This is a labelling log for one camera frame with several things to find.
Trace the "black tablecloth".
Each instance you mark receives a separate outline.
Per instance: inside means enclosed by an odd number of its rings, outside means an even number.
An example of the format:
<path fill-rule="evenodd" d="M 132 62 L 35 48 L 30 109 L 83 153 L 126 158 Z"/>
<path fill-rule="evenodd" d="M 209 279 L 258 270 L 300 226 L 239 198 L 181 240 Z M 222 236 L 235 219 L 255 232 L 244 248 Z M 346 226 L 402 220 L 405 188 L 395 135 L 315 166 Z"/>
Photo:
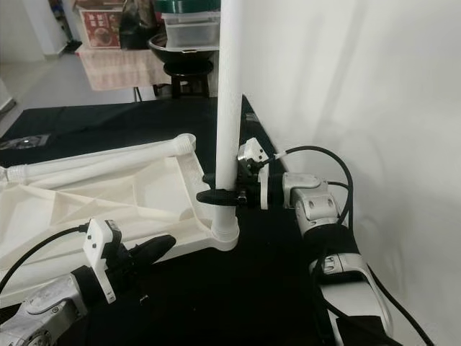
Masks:
<path fill-rule="evenodd" d="M 179 134 L 197 137 L 207 174 L 216 159 L 216 99 L 168 99 L 27 110 L 2 141 L 48 136 L 40 147 L 3 148 L 0 164 L 106 151 Z M 63 346 L 324 346 L 295 212 L 239 208 L 233 250 L 171 258 L 140 271 L 127 302 L 80 319 Z"/>

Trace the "clear tape patch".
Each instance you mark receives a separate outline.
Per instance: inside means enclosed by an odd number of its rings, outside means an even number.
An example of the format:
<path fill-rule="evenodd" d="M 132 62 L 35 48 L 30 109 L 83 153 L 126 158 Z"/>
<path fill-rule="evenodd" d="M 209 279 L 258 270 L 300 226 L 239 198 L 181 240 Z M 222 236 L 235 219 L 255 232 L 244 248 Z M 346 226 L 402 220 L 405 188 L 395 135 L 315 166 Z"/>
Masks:
<path fill-rule="evenodd" d="M 23 136 L 23 138 L 14 139 L 10 141 L 9 148 L 12 149 L 26 149 L 26 148 L 36 148 L 44 146 L 49 139 L 48 134 L 38 135 L 38 136 Z"/>

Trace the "clear plastic container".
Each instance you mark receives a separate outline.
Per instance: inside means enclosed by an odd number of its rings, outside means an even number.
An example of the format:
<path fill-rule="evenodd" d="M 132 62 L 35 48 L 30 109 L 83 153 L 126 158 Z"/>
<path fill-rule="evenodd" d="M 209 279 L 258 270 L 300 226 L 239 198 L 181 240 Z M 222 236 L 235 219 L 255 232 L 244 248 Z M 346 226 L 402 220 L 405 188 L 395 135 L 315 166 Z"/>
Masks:
<path fill-rule="evenodd" d="M 211 49 L 220 45 L 220 11 L 162 13 L 168 49 Z"/>

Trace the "black round stool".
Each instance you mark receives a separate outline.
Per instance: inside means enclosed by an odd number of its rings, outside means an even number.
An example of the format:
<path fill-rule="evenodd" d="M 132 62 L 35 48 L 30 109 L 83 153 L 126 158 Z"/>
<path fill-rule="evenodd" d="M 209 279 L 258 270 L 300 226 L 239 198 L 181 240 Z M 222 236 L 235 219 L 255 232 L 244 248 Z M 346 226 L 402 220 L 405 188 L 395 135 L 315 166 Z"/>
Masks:
<path fill-rule="evenodd" d="M 164 72 L 171 77 L 171 98 L 183 96 L 210 97 L 211 61 L 165 63 Z"/>

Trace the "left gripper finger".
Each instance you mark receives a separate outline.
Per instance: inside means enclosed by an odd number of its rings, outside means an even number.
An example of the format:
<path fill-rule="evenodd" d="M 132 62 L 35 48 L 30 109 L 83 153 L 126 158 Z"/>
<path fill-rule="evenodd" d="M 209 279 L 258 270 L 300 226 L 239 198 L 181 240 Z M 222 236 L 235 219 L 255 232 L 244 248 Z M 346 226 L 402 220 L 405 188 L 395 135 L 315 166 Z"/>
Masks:
<path fill-rule="evenodd" d="M 159 235 L 135 245 L 134 253 L 167 253 L 175 244 L 176 239 L 172 235 Z"/>
<path fill-rule="evenodd" d="M 171 247 L 136 247 L 135 248 L 135 269 L 142 270 L 143 268 L 152 266 L 168 251 L 171 250 Z"/>

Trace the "cream plastic table top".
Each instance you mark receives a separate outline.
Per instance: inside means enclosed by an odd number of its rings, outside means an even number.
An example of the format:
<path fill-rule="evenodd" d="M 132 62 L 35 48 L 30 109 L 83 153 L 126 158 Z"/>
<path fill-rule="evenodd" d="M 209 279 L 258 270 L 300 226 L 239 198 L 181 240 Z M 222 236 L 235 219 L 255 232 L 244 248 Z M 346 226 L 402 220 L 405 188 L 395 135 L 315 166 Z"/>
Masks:
<path fill-rule="evenodd" d="M 194 150 L 52 189 L 30 187 L 32 180 L 0 182 L 1 270 L 12 277 L 17 268 L 39 264 L 61 276 L 84 266 L 84 240 L 76 235 L 52 241 L 30 257 L 26 251 L 90 218 L 115 221 L 127 247 L 167 231 L 187 254 L 207 248 L 231 250 L 239 231 L 215 226 L 214 205 L 197 201 L 197 193 L 208 189 L 203 177 Z"/>

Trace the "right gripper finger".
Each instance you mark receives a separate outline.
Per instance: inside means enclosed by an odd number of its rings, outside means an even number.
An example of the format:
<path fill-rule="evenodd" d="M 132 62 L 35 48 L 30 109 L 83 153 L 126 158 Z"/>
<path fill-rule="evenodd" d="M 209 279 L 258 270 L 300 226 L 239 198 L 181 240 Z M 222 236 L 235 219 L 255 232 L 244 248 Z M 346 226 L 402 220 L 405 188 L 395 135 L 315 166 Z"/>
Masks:
<path fill-rule="evenodd" d="M 243 203 L 240 193 L 227 189 L 207 189 L 195 195 L 198 202 L 210 205 L 237 207 Z"/>

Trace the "red printed box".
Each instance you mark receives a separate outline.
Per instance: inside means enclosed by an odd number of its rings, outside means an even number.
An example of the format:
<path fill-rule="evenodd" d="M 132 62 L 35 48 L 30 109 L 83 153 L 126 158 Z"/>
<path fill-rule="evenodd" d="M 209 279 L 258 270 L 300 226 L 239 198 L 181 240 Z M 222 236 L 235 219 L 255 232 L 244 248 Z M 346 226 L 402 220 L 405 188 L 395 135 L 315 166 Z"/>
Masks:
<path fill-rule="evenodd" d="M 88 49 L 121 49 L 119 27 L 122 19 L 121 4 L 111 6 L 77 6 L 80 37 Z"/>

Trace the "green pot lid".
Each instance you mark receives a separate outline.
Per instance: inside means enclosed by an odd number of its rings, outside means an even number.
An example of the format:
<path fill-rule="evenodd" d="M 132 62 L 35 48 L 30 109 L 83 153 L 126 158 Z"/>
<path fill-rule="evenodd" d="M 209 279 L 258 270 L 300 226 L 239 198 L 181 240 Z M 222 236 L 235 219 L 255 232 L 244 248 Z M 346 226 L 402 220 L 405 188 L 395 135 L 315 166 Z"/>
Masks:
<path fill-rule="evenodd" d="M 153 4 L 162 14 L 218 12 L 221 9 L 221 0 L 154 0 Z"/>

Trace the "black floor appliance base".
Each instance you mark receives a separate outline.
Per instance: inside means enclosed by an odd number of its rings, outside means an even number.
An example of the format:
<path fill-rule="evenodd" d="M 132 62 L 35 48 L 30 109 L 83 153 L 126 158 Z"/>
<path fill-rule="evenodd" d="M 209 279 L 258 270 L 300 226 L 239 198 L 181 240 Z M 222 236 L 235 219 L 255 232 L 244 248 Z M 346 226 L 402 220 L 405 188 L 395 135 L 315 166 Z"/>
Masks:
<path fill-rule="evenodd" d="M 75 55 L 76 50 L 78 50 L 82 44 L 83 43 L 79 42 L 79 40 L 69 40 L 61 49 L 60 55 Z"/>

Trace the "pink checked cloth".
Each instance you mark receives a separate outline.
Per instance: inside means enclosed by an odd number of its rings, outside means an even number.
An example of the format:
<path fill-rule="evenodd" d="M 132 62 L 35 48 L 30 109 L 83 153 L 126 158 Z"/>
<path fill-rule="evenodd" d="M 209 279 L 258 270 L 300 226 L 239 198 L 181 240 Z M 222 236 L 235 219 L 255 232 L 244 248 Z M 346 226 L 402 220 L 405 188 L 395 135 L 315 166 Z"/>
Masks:
<path fill-rule="evenodd" d="M 76 50 L 90 88 L 104 92 L 170 84 L 164 63 L 151 50 L 90 49 Z"/>

